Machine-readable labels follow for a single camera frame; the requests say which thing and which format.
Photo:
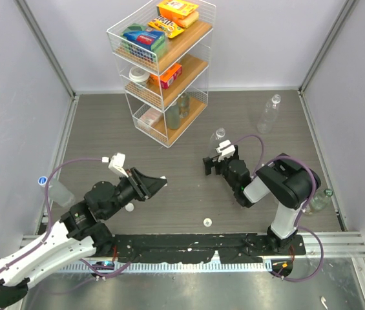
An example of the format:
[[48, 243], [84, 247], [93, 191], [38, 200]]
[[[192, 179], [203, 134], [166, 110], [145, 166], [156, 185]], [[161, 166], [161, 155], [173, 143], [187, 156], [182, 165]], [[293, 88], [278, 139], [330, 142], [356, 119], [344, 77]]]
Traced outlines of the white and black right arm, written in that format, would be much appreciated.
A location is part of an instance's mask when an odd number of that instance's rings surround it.
[[212, 170], [221, 175], [242, 207], [250, 208], [272, 194], [278, 207], [267, 228], [267, 247], [275, 255], [284, 254], [297, 234], [304, 204], [321, 185], [318, 174], [286, 153], [251, 173], [245, 161], [239, 158], [238, 146], [228, 149], [228, 152], [202, 159], [205, 175], [210, 175]]

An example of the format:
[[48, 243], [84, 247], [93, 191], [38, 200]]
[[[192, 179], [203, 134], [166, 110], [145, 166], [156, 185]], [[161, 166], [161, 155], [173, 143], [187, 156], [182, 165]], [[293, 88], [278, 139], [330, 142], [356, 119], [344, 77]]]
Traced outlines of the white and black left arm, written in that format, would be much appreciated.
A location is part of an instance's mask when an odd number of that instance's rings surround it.
[[0, 308], [22, 300], [29, 289], [76, 260], [108, 256], [114, 241], [104, 222], [132, 201], [152, 198], [166, 184], [166, 177], [146, 176], [135, 168], [125, 170], [117, 185], [94, 184], [44, 234], [0, 258]]

